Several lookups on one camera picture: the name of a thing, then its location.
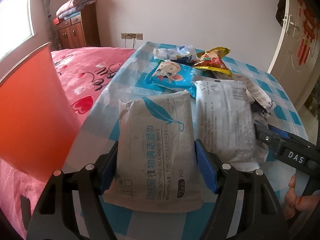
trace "tiled floor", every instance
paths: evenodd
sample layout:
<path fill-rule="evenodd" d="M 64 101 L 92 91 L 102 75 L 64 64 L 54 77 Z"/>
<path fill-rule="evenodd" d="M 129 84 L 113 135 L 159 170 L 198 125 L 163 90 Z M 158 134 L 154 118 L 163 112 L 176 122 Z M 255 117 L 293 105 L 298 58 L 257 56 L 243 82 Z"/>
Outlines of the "tiled floor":
<path fill-rule="evenodd" d="M 298 111 L 298 114 L 302 120 L 303 126 L 306 129 L 309 141 L 313 144 L 317 142 L 318 133 L 318 120 L 311 114 L 311 112 L 305 107 Z"/>

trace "wall socket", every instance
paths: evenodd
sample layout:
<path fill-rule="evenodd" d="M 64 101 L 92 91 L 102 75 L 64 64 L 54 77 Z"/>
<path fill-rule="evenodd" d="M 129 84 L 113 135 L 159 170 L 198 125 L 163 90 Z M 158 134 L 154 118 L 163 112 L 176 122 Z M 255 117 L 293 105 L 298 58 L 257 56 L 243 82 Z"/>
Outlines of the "wall socket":
<path fill-rule="evenodd" d="M 131 40 L 131 39 L 137 39 L 137 40 L 143 40 L 142 33 L 121 33 L 121 39 L 125 40 Z"/>

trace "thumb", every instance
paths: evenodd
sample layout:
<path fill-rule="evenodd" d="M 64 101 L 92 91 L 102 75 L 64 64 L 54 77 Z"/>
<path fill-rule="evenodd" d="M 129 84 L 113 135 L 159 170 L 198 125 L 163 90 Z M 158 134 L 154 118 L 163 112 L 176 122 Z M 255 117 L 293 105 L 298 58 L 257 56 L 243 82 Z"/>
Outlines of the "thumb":
<path fill-rule="evenodd" d="M 318 195 L 299 197 L 296 200 L 296 209 L 298 211 L 313 211 L 320 200 Z"/>

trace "blue feather illustration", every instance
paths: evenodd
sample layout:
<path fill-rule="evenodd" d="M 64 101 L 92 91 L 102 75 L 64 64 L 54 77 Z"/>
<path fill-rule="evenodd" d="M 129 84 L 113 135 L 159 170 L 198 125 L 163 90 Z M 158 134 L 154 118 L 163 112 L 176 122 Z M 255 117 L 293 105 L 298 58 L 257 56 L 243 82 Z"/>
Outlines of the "blue feather illustration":
<path fill-rule="evenodd" d="M 173 122 L 182 124 L 182 130 L 180 129 L 180 127 L 179 130 L 183 132 L 184 124 L 182 122 L 174 120 L 162 106 L 157 105 L 149 98 L 143 97 L 142 99 L 144 100 L 144 103 L 146 104 L 146 107 L 148 108 L 150 114 L 152 114 L 157 119 L 167 122 L 167 124 L 172 124 Z"/>

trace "blue and white checkered tablecloth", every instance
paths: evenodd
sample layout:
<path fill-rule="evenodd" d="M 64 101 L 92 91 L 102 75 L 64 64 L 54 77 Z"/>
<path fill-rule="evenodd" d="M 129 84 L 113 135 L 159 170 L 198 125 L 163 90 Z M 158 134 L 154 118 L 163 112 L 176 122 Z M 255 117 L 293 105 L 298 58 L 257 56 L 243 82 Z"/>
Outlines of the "blue and white checkered tablecloth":
<path fill-rule="evenodd" d="M 109 152 L 119 137 L 119 99 L 126 102 L 145 96 L 172 93 L 171 90 L 157 85 L 147 85 L 145 77 L 158 62 L 153 58 L 154 48 L 175 47 L 175 45 L 147 42 L 124 63 L 101 93 L 85 120 L 67 157 L 64 172 L 79 170 L 88 163 L 94 163 L 100 155 Z M 301 119 L 293 104 L 273 76 L 229 57 L 224 57 L 223 61 L 233 72 L 242 73 L 258 84 L 277 104 L 268 119 L 269 124 L 307 139 Z M 192 110 L 194 109 L 195 100 L 192 101 Z M 268 156 L 266 163 L 261 165 L 261 169 L 282 204 L 288 190 L 288 182 L 295 173 L 295 169 L 274 160 L 271 155 Z M 200 210 L 189 213 L 144 213 L 104 203 L 102 198 L 101 203 L 118 239 L 195 240 L 200 237 L 216 200 L 216 196 L 205 186 L 204 182 L 202 184 L 204 204 Z M 240 216 L 242 197 L 242 194 L 238 194 L 234 219 Z M 75 197 L 75 207 L 80 233 L 88 236 L 77 197 Z M 233 235 L 235 230 L 236 226 L 232 223 L 229 236 Z"/>

